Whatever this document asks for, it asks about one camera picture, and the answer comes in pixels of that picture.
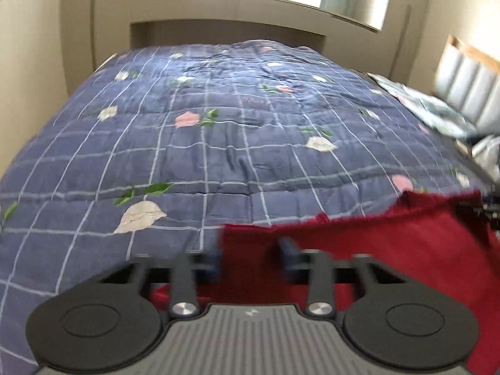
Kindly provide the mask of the blue plaid floral quilt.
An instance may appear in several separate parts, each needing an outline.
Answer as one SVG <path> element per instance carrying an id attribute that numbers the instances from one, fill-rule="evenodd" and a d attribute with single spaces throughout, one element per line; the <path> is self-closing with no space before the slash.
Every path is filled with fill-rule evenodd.
<path id="1" fill-rule="evenodd" d="M 31 374 L 25 322 L 135 256 L 209 248 L 226 223 L 379 213 L 395 178 L 483 181 L 361 75 L 308 47 L 248 41 L 111 57 L 1 180 L 1 371 Z"/>

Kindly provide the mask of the light blue patterned cloth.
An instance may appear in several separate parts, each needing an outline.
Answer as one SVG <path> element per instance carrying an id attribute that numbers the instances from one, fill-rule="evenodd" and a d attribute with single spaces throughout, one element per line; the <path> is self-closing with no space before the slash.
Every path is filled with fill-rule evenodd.
<path id="1" fill-rule="evenodd" d="M 382 75 L 368 74 L 378 86 L 386 90 L 427 127 L 443 136 L 466 139 L 477 135 L 473 124 L 444 101 L 388 80 Z"/>

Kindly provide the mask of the dark red small garment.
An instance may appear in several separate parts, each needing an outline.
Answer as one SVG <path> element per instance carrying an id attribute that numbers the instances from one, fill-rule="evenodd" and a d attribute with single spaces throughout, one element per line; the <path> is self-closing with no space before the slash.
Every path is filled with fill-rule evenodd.
<path id="1" fill-rule="evenodd" d="M 272 252 L 281 238 L 337 261 L 368 254 L 465 304 L 480 328 L 469 358 L 474 374 L 499 372 L 499 234 L 479 217 L 480 191 L 444 197 L 405 191 L 387 211 L 271 227 L 227 224 L 220 232 L 221 276 L 198 289 L 208 303 L 305 305 L 306 289 L 286 283 Z"/>

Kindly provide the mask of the grey padded headboard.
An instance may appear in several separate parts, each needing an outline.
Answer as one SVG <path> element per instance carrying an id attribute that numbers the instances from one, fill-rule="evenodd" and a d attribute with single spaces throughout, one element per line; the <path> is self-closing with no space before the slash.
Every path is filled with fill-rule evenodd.
<path id="1" fill-rule="evenodd" d="M 473 124 L 480 135 L 499 132 L 499 61 L 450 35 L 432 94 Z"/>

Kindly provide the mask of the beige window bench cabinet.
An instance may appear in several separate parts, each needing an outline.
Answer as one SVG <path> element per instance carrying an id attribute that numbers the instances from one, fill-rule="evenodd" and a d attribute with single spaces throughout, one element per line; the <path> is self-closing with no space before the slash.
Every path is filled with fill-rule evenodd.
<path id="1" fill-rule="evenodd" d="M 132 48 L 267 39 L 405 81 L 418 44 L 412 19 L 412 5 L 402 0 L 390 0 L 379 31 L 279 0 L 61 0 L 63 74 L 73 92 L 106 59 Z"/>

